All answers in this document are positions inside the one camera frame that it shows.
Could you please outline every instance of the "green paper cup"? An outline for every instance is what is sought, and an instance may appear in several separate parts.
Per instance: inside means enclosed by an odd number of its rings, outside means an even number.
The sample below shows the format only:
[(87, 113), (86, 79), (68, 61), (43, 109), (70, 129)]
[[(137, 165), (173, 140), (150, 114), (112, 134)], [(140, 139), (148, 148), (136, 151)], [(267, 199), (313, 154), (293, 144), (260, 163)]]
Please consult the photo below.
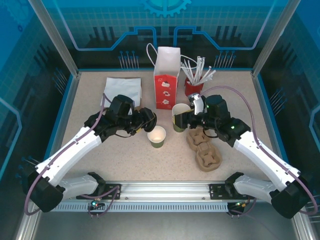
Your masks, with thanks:
[(162, 126), (155, 126), (151, 132), (148, 132), (148, 139), (152, 147), (161, 148), (165, 142), (166, 130)]
[(190, 106), (187, 104), (184, 104), (184, 103), (178, 103), (173, 106), (173, 108), (172, 108), (172, 124), (173, 124), (173, 129), (177, 133), (182, 133), (185, 129), (180, 128), (177, 125), (175, 125), (174, 115), (183, 114), (183, 113), (189, 111), (190, 109), (191, 109)]

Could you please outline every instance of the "speckled tabletop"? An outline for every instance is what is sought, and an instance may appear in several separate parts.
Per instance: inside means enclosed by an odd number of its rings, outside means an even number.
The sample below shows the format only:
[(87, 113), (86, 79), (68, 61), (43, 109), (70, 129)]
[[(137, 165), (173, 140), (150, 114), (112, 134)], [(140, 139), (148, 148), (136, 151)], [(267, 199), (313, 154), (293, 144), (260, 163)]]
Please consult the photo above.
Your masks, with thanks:
[[(152, 71), (83, 72), (64, 134), (63, 145), (75, 136), (90, 115), (100, 110), (107, 77), (141, 78), (142, 107), (150, 108), (157, 114), (157, 125), (166, 130), (164, 145), (161, 148), (153, 148), (144, 131), (130, 138), (112, 136), (85, 155), (67, 173), (66, 178), (96, 172), (106, 181), (222, 181), (235, 172), (243, 172), (253, 178), (267, 179), (246, 156), (219, 139), (213, 139), (212, 143), (221, 152), (222, 164), (214, 171), (201, 171), (196, 164), (195, 153), (187, 144), (187, 130), (183, 133), (175, 132), (171, 110), (156, 109)], [(181, 71), (176, 103), (188, 103), (184, 94), (185, 78), (185, 74)], [(250, 72), (218, 71), (213, 79), (214, 81), (205, 83), (203, 90), (217, 85), (226, 85), (239, 90), (251, 105), (258, 137), (271, 148)], [(215, 90), (206, 96), (212, 94), (222, 95), (231, 116), (251, 126), (249, 111), (240, 97), (224, 89)]]

